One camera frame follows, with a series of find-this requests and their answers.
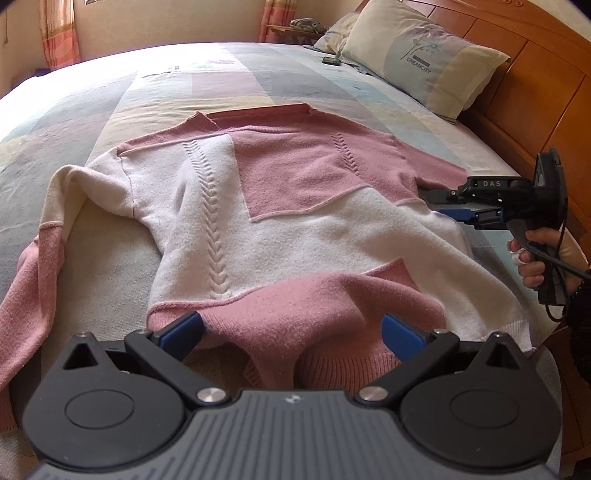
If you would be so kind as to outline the pink and white knit sweater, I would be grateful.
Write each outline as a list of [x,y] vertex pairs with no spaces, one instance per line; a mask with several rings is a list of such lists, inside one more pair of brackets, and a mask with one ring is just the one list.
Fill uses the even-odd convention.
[[50,178],[40,222],[1,304],[1,381],[48,337],[57,278],[95,206],[140,225],[159,253],[146,324],[204,315],[206,343],[249,355],[257,385],[356,390],[397,366],[381,318],[445,327],[466,340],[510,333],[533,346],[516,295],[473,257],[463,228],[424,189],[464,168],[307,104],[212,114],[121,143]]

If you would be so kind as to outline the pastel patchwork bed sheet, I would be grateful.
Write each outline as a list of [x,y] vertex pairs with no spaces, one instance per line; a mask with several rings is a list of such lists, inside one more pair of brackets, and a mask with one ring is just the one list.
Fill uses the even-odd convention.
[[[393,134],[464,168],[467,177],[511,173],[509,164],[463,125],[438,117],[375,76],[348,65],[325,65],[320,54],[301,47],[184,44],[92,60],[28,80],[1,102],[1,304],[39,227],[41,204],[32,195],[45,192],[59,168],[82,166],[121,143],[173,128],[197,113],[293,104]],[[557,365],[543,345],[553,326],[520,284],[505,250],[506,234],[459,225],[474,259],[526,310],[533,346],[523,351],[552,396],[560,399]],[[146,324],[150,286],[129,267],[144,258],[147,272],[153,273],[159,253],[139,224],[86,206],[66,255],[57,278],[61,301],[48,337],[8,384],[1,381],[5,479],[20,479],[37,466],[20,424],[22,412],[67,341],[81,331],[112,340],[151,329]],[[207,334],[206,328],[200,348],[189,356],[189,368],[222,388],[283,390],[290,406],[297,406],[305,390],[357,390],[308,388],[301,381],[289,389],[257,385],[249,378],[249,355],[229,342],[208,346]]]

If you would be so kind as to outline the wooden headboard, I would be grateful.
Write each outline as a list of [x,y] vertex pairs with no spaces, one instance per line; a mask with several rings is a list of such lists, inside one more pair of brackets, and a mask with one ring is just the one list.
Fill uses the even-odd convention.
[[590,43],[529,1],[400,1],[449,33],[510,59],[455,120],[518,173],[558,151],[568,229],[590,243]]

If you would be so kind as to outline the pastel patchwork pillow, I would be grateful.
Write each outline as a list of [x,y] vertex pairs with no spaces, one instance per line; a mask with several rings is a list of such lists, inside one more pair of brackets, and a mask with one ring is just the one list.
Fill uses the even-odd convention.
[[467,110],[510,59],[449,33],[400,1],[370,1],[342,55],[449,120]]

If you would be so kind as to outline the small dark remote on bed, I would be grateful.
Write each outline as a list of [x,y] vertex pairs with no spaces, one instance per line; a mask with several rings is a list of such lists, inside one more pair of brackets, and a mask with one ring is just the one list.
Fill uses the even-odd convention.
[[324,58],[322,58],[322,63],[332,66],[339,66],[342,64],[342,61],[337,57],[325,56]]

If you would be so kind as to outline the wooden nightstand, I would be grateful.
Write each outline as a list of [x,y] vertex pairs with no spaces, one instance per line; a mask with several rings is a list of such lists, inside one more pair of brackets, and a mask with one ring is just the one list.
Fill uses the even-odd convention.
[[269,25],[267,29],[276,35],[280,44],[314,45],[322,37],[322,33],[295,29],[289,26]]

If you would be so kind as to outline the cluttered items on nightstand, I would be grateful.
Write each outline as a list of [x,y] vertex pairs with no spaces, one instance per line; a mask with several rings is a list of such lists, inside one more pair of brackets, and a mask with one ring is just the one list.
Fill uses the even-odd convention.
[[327,27],[313,18],[297,18],[290,21],[290,27],[308,33],[325,34]]

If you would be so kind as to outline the right orange plaid curtain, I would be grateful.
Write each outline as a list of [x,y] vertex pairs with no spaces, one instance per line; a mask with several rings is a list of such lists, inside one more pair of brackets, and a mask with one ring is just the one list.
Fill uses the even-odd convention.
[[280,34],[271,26],[286,27],[294,19],[297,11],[297,0],[266,0],[263,5],[263,16],[260,20],[259,43],[277,43]]

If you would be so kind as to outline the orange plaid curtain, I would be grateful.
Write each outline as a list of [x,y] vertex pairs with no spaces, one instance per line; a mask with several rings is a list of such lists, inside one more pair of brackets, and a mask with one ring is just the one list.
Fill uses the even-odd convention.
[[286,27],[294,19],[297,11],[297,0],[266,0],[263,5],[263,16],[260,20],[259,43],[277,43],[280,34],[271,26]]
[[72,0],[40,0],[42,49],[50,70],[81,60]]

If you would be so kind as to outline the left orange plaid curtain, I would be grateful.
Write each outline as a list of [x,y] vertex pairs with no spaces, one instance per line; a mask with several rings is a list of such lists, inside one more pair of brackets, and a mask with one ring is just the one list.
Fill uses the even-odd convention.
[[50,70],[81,60],[72,0],[40,0],[42,49]]

